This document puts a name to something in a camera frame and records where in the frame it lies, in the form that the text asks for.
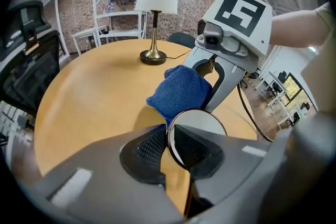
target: black cable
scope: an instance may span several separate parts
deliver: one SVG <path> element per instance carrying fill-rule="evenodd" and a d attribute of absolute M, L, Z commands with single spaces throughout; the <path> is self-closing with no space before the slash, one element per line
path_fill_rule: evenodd
<path fill-rule="evenodd" d="M 181 54 L 181 55 L 179 55 L 179 56 L 177 56 L 177 57 L 167 57 L 167 59 L 177 59 L 177 58 L 179 58 L 179 57 L 181 57 L 181 56 L 187 54 L 188 52 L 191 52 L 191 50 L 189 50 L 189 51 L 187 51 L 187 52 L 185 52 L 185 53 L 183 53 L 183 54 Z"/>
<path fill-rule="evenodd" d="M 244 100 L 243 100 L 243 97 L 242 97 L 242 95 L 241 95 L 242 93 L 240 92 L 240 86 L 239 86 L 239 85 L 237 85 L 237 89 L 238 89 L 238 94 L 239 94 L 241 103 L 243 104 L 243 107 L 244 107 L 244 109 L 245 109 L 247 115 L 250 117 L 251 121 L 253 122 L 253 124 L 254 124 L 254 126 L 256 127 L 256 129 L 258 130 L 258 132 L 259 132 L 259 133 L 261 134 L 261 136 L 262 136 L 263 138 L 265 138 L 267 141 L 269 141 L 269 142 L 273 142 L 273 140 L 272 140 L 271 138 L 267 137 L 267 136 L 262 132 L 262 130 L 258 127 L 258 125 L 256 124 L 256 122 L 255 122 L 254 119 L 252 118 L 250 112 L 248 111 L 248 109 L 247 109 L 247 107 L 246 107 L 246 104 L 245 104 L 245 102 L 244 102 Z"/>

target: blue cloth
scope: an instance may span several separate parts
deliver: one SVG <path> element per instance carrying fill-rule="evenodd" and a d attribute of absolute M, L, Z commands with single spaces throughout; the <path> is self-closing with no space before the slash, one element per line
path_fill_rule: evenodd
<path fill-rule="evenodd" d="M 199 109 L 212 89 L 194 69 L 182 65 L 166 70 L 164 78 L 146 102 L 166 119 L 167 125 L 180 112 Z"/>

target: chair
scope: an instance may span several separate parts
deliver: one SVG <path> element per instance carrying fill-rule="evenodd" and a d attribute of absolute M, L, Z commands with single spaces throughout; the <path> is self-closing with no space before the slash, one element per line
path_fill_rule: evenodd
<path fill-rule="evenodd" d="M 169 36 L 168 42 L 176 43 L 187 48 L 195 47 L 195 38 L 185 33 L 173 33 Z"/>
<path fill-rule="evenodd" d="M 203 34 L 206 22 L 204 20 L 199 20 L 197 24 L 197 35 Z"/>
<path fill-rule="evenodd" d="M 0 42 L 0 59 L 4 60 L 0 67 L 0 99 L 33 117 L 59 73 L 58 31 L 36 37 L 50 28 L 42 10 L 40 1 L 22 3 L 9 10 L 9 26 Z"/>
<path fill-rule="evenodd" d="M 281 72 L 278 76 L 278 79 L 284 83 L 286 81 L 286 77 L 287 77 L 287 74 L 286 72 Z M 272 92 L 272 95 L 277 95 L 277 93 L 281 93 L 282 92 L 282 88 L 279 86 L 278 83 L 276 82 L 273 82 L 272 84 L 272 87 L 270 88 L 271 92 Z"/>

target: black mesh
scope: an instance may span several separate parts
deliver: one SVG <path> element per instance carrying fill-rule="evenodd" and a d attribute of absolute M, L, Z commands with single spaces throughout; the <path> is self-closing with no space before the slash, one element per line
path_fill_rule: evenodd
<path fill-rule="evenodd" d="M 210 153 L 206 146 L 186 135 L 178 128 L 175 128 L 175 148 L 186 169 L 190 169 L 200 163 Z"/>
<path fill-rule="evenodd" d="M 160 172 L 165 136 L 165 124 L 161 124 L 128 142 L 120 151 L 122 167 L 139 182 L 165 186 L 165 176 Z"/>
<path fill-rule="evenodd" d="M 190 126 L 174 126 L 175 148 L 193 180 L 211 177 L 224 160 L 221 147 L 206 139 L 208 135 L 217 134 Z"/>
<path fill-rule="evenodd" d="M 0 73 L 1 97 L 6 103 L 33 116 L 48 86 L 59 73 L 58 31 L 38 39 L 39 46 L 28 56 L 21 51 Z"/>
<path fill-rule="evenodd" d="M 165 149 L 165 130 L 142 142 L 137 150 L 137 158 L 154 169 L 160 170 L 161 156 Z"/>

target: desk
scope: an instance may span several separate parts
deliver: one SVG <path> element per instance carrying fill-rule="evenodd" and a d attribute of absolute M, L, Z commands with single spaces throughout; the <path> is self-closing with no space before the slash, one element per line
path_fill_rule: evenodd
<path fill-rule="evenodd" d="M 281 105 L 281 108 L 284 110 L 284 114 L 281 116 L 282 118 L 284 117 L 283 120 L 281 120 L 280 122 L 277 123 L 277 125 L 279 126 L 281 123 L 287 121 L 287 120 L 290 120 L 291 122 L 294 122 L 294 114 L 295 112 L 298 113 L 298 116 L 299 116 L 299 119 L 303 119 L 307 113 L 308 113 L 308 110 L 305 108 L 305 110 L 302 110 L 300 109 L 300 107 L 298 105 L 296 105 L 294 107 L 294 112 L 293 114 L 291 115 L 290 112 L 287 110 L 287 108 L 285 107 L 285 105 L 279 101 L 280 105 Z"/>
<path fill-rule="evenodd" d="M 146 105 L 163 81 L 164 71 L 184 62 L 187 55 L 168 59 L 160 66 L 140 62 L 139 54 L 151 41 L 133 39 L 103 45 L 76 58 L 65 66 L 43 96 L 35 124 L 36 161 L 44 176 L 57 164 L 95 141 L 165 123 Z M 157 41 L 169 57 L 190 49 Z M 211 84 L 217 73 L 205 77 Z M 252 114 L 251 107 L 242 93 Z M 239 99 L 237 89 L 213 112 L 230 136 L 256 140 L 255 127 Z M 161 160 L 166 174 L 166 193 L 183 212 L 190 175 L 173 161 L 168 151 Z"/>
<path fill-rule="evenodd" d="M 261 80 L 261 82 L 256 86 L 256 90 L 258 90 L 258 88 L 262 85 L 262 83 L 266 80 L 266 78 L 269 75 L 271 75 L 273 77 L 273 80 L 262 92 L 264 92 L 268 88 L 270 88 L 274 82 L 276 82 L 280 86 L 280 88 L 282 89 L 282 92 L 279 93 L 275 98 L 273 98 L 267 104 L 267 106 L 270 106 L 272 108 L 272 104 L 274 104 L 277 100 L 279 100 L 281 97 L 283 97 L 287 93 L 287 90 L 286 90 L 285 86 L 283 85 L 283 83 L 273 73 L 271 73 L 270 71 L 268 71 L 268 74 L 265 77 L 263 77 L 263 79 Z"/>
<path fill-rule="evenodd" d="M 103 25 L 103 26 L 99 26 L 98 29 L 101 31 L 101 30 L 107 30 L 107 26 L 106 25 Z M 91 37 L 93 36 L 93 39 L 94 39 L 94 43 L 96 44 L 96 46 L 99 46 L 99 43 L 98 43 L 98 37 L 97 37 L 97 33 L 96 33 L 96 28 L 95 27 L 92 27 L 92 28 L 88 28 L 88 29 L 85 29 L 81 32 L 78 32 L 78 33 L 75 33 L 74 35 L 72 35 L 72 38 L 73 38 L 73 41 L 75 43 L 75 47 L 77 49 L 77 52 L 78 52 L 78 55 L 81 55 L 82 53 L 80 52 L 80 49 L 79 49 L 79 46 L 77 44 L 77 41 L 76 41 L 76 38 L 85 38 L 85 37 Z"/>

